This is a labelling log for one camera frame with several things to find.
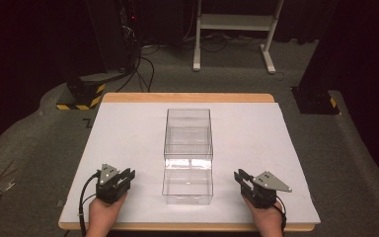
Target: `clear plastic box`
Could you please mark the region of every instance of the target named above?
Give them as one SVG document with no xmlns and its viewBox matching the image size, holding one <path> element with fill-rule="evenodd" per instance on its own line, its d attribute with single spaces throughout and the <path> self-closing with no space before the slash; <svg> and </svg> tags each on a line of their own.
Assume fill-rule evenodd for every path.
<svg viewBox="0 0 379 237">
<path fill-rule="evenodd" d="M 162 194 L 167 204 L 210 204 L 213 145 L 209 109 L 169 109 Z"/>
</svg>

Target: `cable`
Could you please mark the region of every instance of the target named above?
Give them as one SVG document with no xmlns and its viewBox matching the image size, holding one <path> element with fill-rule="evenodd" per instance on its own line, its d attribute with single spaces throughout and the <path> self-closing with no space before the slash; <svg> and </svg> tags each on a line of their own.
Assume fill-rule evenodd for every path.
<svg viewBox="0 0 379 237">
<path fill-rule="evenodd" d="M 190 16 L 189 30 L 187 31 L 187 34 L 184 36 L 183 41 L 185 41 L 188 35 L 190 34 L 190 29 L 192 28 L 192 22 L 193 22 L 193 15 L 195 15 L 195 1 L 192 1 L 192 14 Z"/>
<path fill-rule="evenodd" d="M 64 232 L 63 237 L 66 237 L 69 233 L 70 233 L 70 230 L 66 230 L 66 232 Z"/>
<path fill-rule="evenodd" d="M 86 197 L 86 199 L 84 199 L 84 201 L 82 202 L 82 204 L 85 204 L 85 202 L 89 199 L 89 198 L 91 198 L 91 197 L 93 197 L 93 196 L 95 196 L 96 194 L 93 194 L 93 195 L 91 195 L 91 196 L 89 196 L 89 197 Z"/>
<path fill-rule="evenodd" d="M 149 62 L 150 65 L 152 66 L 152 76 L 150 77 L 149 86 L 147 87 L 147 92 L 150 92 L 150 88 L 151 88 L 152 82 L 153 82 L 153 77 L 155 75 L 155 66 L 153 66 L 153 63 L 149 59 L 147 59 L 145 57 L 140 57 L 140 58 L 143 59 L 143 60 L 145 60 L 145 61 L 147 61 L 147 62 Z"/>
<path fill-rule="evenodd" d="M 127 81 L 120 87 L 118 88 L 118 90 L 116 90 L 116 92 L 119 92 L 122 88 L 124 88 L 127 83 L 131 80 L 131 78 L 134 76 L 134 74 L 137 72 L 137 68 L 139 67 L 140 65 L 140 55 L 141 55 L 141 49 L 140 49 L 140 52 L 139 52 L 139 56 L 138 56 L 138 61 L 137 61 L 137 65 L 134 67 L 134 70 L 133 72 L 131 73 L 131 75 L 128 77 Z"/>
<path fill-rule="evenodd" d="M 282 219 L 281 230 L 282 230 L 282 232 L 284 232 L 284 228 L 285 228 L 285 225 L 287 223 L 287 215 L 286 215 L 287 210 L 285 209 L 284 202 L 281 200 L 281 198 L 279 198 L 279 197 L 276 197 L 276 198 L 278 198 L 279 202 L 281 203 L 283 211 L 281 209 L 279 209 L 275 204 L 273 204 L 272 207 L 275 208 L 279 212 L 279 214 L 281 214 L 281 219 Z"/>
<path fill-rule="evenodd" d="M 85 237 L 86 235 L 86 227 L 85 227 L 85 218 L 84 218 L 84 206 L 83 206 L 83 198 L 86 191 L 86 188 L 88 187 L 89 183 L 94 179 L 98 178 L 100 176 L 101 171 L 97 171 L 94 175 L 89 178 L 89 180 L 85 183 L 84 188 L 82 189 L 81 197 L 79 198 L 79 222 L 81 225 L 81 232 L 82 236 Z"/>
</svg>

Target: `black cable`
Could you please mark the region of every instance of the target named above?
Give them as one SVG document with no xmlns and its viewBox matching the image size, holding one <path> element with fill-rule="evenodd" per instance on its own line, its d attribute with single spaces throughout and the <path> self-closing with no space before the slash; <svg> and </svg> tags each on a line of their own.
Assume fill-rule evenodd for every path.
<svg viewBox="0 0 379 237">
<path fill-rule="evenodd" d="M 154 51 L 152 52 L 148 52 L 148 53 L 141 53 L 142 55 L 150 55 L 150 54 L 154 54 L 155 52 L 159 51 L 159 49 L 161 48 L 161 45 L 156 43 L 157 47 Z M 149 48 L 149 47 L 152 47 L 154 45 L 151 45 L 151 46 L 144 46 L 143 48 Z"/>
<path fill-rule="evenodd" d="M 85 191 L 86 191 L 86 188 L 88 187 L 89 183 L 94 179 L 94 178 L 98 178 L 100 176 L 100 171 L 98 171 L 97 173 L 95 173 L 94 175 L 91 176 L 91 178 L 89 178 L 89 180 L 85 183 L 84 185 L 84 188 L 82 189 L 82 193 L 81 193 L 81 197 L 79 198 L 79 222 L 80 222 L 80 225 L 81 225 L 81 232 L 82 232 L 82 236 L 85 237 L 86 235 L 86 227 L 85 227 L 85 218 L 84 218 L 84 206 L 83 206 L 83 198 L 84 198 L 84 194 L 85 194 Z"/>
<path fill-rule="evenodd" d="M 149 59 L 147 59 L 145 57 L 140 57 L 140 58 L 143 60 L 146 60 L 152 66 L 152 76 L 150 77 L 149 86 L 146 85 L 147 86 L 147 92 L 150 92 L 150 88 L 151 88 L 152 82 L 153 82 L 153 76 L 155 75 L 155 66 L 153 66 L 153 63 Z"/>
<path fill-rule="evenodd" d="M 89 199 L 89 198 L 91 198 L 91 197 L 93 197 L 93 196 L 95 196 L 96 194 L 93 194 L 93 195 L 91 195 L 91 196 L 89 196 L 89 197 L 86 197 L 86 199 L 84 199 L 84 201 L 82 201 L 82 205 L 83 204 L 85 204 L 85 202 Z"/>
<path fill-rule="evenodd" d="M 272 207 L 275 208 L 279 212 L 279 214 L 281 215 L 281 219 L 282 219 L 282 221 L 281 221 L 281 231 L 283 233 L 285 225 L 287 223 L 287 215 L 286 215 L 287 214 L 287 210 L 285 209 L 284 202 L 281 200 L 281 198 L 279 198 L 279 197 L 276 197 L 276 198 L 278 198 L 279 202 L 281 203 L 283 211 L 280 208 L 278 208 L 278 206 L 276 206 L 275 204 L 273 204 Z"/>
<path fill-rule="evenodd" d="M 69 232 L 70 232 L 70 230 L 66 230 L 66 231 L 64 232 L 63 237 L 66 237 L 66 236 L 69 234 Z"/>
<path fill-rule="evenodd" d="M 134 67 L 133 73 L 131 73 L 131 75 L 128 77 L 127 81 L 120 88 L 118 88 L 118 90 L 116 90 L 116 92 L 119 92 L 122 88 L 124 88 L 128 84 L 128 82 L 131 80 L 131 78 L 134 76 L 134 74 L 137 72 L 137 69 L 140 65 L 140 58 L 141 58 L 140 55 L 141 55 L 141 49 L 140 49 L 137 65 Z"/>
<path fill-rule="evenodd" d="M 204 50 L 204 51 L 207 51 L 207 52 L 218 52 L 218 51 L 223 50 L 227 46 L 227 40 L 223 36 L 221 36 L 221 41 L 218 41 L 218 40 L 215 40 L 215 39 L 209 39 L 208 42 L 211 42 L 211 43 L 222 43 L 223 46 L 221 46 L 220 48 L 218 48 L 216 50 L 209 50 L 209 49 L 206 49 L 205 47 L 202 47 L 202 46 L 200 46 L 200 48 L 202 50 Z"/>
</svg>

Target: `dark background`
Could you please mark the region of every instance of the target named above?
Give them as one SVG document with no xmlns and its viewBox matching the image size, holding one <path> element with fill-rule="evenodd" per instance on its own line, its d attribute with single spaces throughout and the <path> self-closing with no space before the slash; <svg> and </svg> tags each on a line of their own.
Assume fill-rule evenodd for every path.
<svg viewBox="0 0 379 237">
<path fill-rule="evenodd" d="M 78 9 L 85 4 L 74 2 Z M 362 140 L 379 166 L 379 1 L 346 2 L 341 14 L 333 19 L 343 30 L 332 31 L 332 38 L 337 40 L 324 48 L 333 51 L 342 45 L 339 61 L 332 62 L 340 64 L 340 72 L 329 89 L 341 91 Z M 256 12 L 253 6 L 261 3 L 264 7 Z M 336 0 L 285 1 L 274 39 L 298 39 L 299 43 L 321 40 L 337 3 Z M 231 0 L 203 1 L 203 4 L 207 13 L 238 14 L 268 13 L 274 6 L 274 2 L 265 0 L 238 1 L 237 8 Z M 53 45 L 45 34 L 46 6 L 43 0 L 0 1 L 0 134 L 34 112 L 44 93 L 66 82 L 51 54 Z M 141 0 L 139 6 L 144 10 L 141 22 L 148 39 L 179 45 L 190 26 L 190 0 Z M 82 29 L 87 24 L 77 26 Z M 193 36 L 194 24 L 190 32 Z"/>
</svg>

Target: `hand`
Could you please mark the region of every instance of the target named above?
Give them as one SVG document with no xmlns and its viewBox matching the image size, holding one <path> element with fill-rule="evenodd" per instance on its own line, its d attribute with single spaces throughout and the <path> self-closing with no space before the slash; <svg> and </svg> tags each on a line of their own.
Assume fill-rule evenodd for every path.
<svg viewBox="0 0 379 237">
<path fill-rule="evenodd" d="M 281 214 L 273 207 L 263 209 L 255 208 L 251 202 L 242 196 L 252 213 L 252 218 L 263 237 L 282 237 Z M 281 209 L 281 203 L 277 201 L 275 206 Z"/>
<path fill-rule="evenodd" d="M 127 193 L 113 204 L 94 198 L 89 204 L 89 228 L 87 237 L 106 237 L 118 218 Z"/>
</svg>

